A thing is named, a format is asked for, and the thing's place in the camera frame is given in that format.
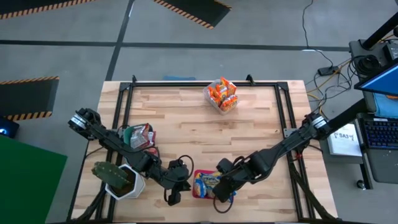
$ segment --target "potted cactus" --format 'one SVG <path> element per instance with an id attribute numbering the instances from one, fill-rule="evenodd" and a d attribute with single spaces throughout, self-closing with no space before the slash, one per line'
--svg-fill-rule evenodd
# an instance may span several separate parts
<path id="1" fill-rule="evenodd" d="M 144 190 L 144 178 L 127 164 L 116 166 L 110 162 L 96 162 L 92 173 L 106 183 L 105 190 L 116 200 L 137 198 Z"/>

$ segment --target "keyboard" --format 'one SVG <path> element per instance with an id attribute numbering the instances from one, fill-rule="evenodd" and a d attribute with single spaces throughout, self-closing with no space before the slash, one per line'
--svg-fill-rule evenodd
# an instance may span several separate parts
<path id="1" fill-rule="evenodd" d="M 359 122 L 369 148 L 398 149 L 398 119 L 364 118 Z"/>

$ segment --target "blue light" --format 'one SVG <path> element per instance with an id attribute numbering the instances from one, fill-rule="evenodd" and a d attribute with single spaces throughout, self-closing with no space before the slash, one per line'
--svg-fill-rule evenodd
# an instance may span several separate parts
<path id="1" fill-rule="evenodd" d="M 0 128 L 0 134 L 7 134 L 7 130 Z"/>

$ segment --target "green board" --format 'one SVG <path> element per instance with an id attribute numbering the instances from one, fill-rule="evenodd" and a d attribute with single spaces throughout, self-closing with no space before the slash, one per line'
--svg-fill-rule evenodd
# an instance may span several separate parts
<path id="1" fill-rule="evenodd" d="M 1 223 L 44 224 L 67 157 L 0 136 Z"/>

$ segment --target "wheel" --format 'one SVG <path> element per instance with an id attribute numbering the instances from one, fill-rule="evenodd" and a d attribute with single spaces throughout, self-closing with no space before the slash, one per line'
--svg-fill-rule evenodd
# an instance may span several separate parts
<path id="1" fill-rule="evenodd" d="M 359 188 L 359 189 L 366 190 L 365 183 L 363 182 L 363 180 L 357 181 L 357 182 L 356 182 L 356 186 L 357 186 L 357 188 Z"/>

